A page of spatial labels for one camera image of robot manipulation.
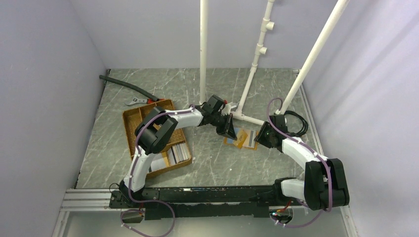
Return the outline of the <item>orange leather card holder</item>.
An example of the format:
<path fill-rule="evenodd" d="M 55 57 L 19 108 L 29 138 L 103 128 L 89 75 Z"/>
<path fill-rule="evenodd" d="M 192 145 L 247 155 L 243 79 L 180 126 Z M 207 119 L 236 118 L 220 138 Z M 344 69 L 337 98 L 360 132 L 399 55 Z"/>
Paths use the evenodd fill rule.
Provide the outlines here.
<path fill-rule="evenodd" d="M 257 142 L 255 141 L 258 132 L 256 130 L 245 129 L 241 127 L 234 127 L 237 135 L 237 140 L 224 138 L 223 144 L 235 146 L 238 149 L 256 150 Z"/>

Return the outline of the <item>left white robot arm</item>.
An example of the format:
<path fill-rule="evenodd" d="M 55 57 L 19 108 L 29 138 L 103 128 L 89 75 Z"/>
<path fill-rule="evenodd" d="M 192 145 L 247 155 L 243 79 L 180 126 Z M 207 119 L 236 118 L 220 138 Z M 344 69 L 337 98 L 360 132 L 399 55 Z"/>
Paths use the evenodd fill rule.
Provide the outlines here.
<path fill-rule="evenodd" d="M 136 207 L 142 201 L 146 175 L 151 163 L 169 143 L 175 130 L 185 127 L 212 125 L 218 135 L 236 140 L 232 115 L 222 114 L 225 101 L 216 95 L 201 105 L 190 105 L 184 110 L 166 110 L 155 106 L 135 130 L 135 152 L 126 177 L 119 190 L 123 202 Z"/>

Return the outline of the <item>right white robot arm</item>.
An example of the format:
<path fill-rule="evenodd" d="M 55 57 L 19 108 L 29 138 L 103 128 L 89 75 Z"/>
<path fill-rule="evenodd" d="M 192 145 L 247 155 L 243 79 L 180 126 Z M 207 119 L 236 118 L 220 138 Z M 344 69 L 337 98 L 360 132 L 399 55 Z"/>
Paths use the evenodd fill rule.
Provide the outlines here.
<path fill-rule="evenodd" d="M 273 184 L 272 198 L 284 205 L 294 198 L 304 201 L 311 210 L 327 210 L 349 205 L 343 163 L 337 158 L 323 156 L 288 132 L 284 115 L 271 115 L 255 141 L 276 149 L 292 158 L 304 170 L 304 179 L 281 178 Z"/>

